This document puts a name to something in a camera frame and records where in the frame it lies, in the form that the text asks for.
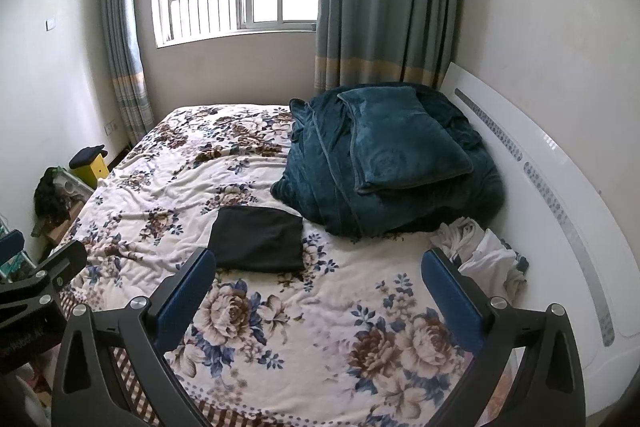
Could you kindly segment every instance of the blue pad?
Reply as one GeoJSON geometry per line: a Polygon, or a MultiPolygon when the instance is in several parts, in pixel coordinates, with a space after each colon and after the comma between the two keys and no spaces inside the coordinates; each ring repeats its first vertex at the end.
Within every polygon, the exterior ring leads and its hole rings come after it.
{"type": "Polygon", "coordinates": [[[484,346],[482,317],[433,251],[422,256],[422,280],[462,349],[477,355],[484,346]]]}
{"type": "Polygon", "coordinates": [[[14,255],[24,250],[24,237],[18,230],[13,230],[0,239],[0,265],[6,263],[14,255]]]}
{"type": "Polygon", "coordinates": [[[178,346],[215,274],[216,258],[209,250],[204,250],[186,275],[182,276],[180,271],[174,276],[182,277],[182,281],[171,293],[156,320],[154,347],[159,353],[172,351],[178,346]]]}

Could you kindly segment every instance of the white cloth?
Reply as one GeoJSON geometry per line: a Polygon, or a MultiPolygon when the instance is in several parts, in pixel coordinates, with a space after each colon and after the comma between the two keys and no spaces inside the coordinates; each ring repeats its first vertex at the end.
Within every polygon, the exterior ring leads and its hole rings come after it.
{"type": "Polygon", "coordinates": [[[442,223],[430,235],[434,247],[440,248],[449,259],[458,254],[462,263],[471,259],[483,237],[484,230],[469,217],[459,217],[450,225],[442,223]]]}
{"type": "Polygon", "coordinates": [[[504,297],[510,303],[521,286],[524,275],[516,269],[516,253],[507,250],[494,232],[487,229],[478,249],[459,271],[471,277],[489,297],[504,297]]]}

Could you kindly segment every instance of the white headboard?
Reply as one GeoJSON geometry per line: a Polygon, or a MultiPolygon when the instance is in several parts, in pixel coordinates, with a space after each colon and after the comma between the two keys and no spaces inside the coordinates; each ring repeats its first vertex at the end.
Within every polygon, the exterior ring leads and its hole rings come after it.
{"type": "Polygon", "coordinates": [[[640,365],[640,270],[620,227],[571,158],[507,99],[453,63],[440,90],[481,134],[506,186],[491,229],[530,262],[514,305],[565,307],[587,414],[604,409],[640,365]]]}

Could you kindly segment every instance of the teal pillow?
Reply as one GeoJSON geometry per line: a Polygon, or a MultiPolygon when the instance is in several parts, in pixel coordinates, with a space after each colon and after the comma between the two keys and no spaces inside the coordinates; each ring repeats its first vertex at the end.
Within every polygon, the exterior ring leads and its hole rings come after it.
{"type": "Polygon", "coordinates": [[[361,87],[338,98],[351,117],[359,193],[419,187],[473,171],[469,157],[424,110],[413,87],[361,87]]]}

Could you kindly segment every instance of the electrical outlet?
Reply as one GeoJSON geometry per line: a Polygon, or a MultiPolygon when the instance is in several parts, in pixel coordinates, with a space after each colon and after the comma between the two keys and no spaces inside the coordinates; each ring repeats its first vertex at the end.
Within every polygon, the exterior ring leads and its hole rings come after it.
{"type": "Polygon", "coordinates": [[[118,123],[115,120],[111,120],[107,125],[104,126],[104,131],[109,136],[112,132],[118,130],[118,123]]]}

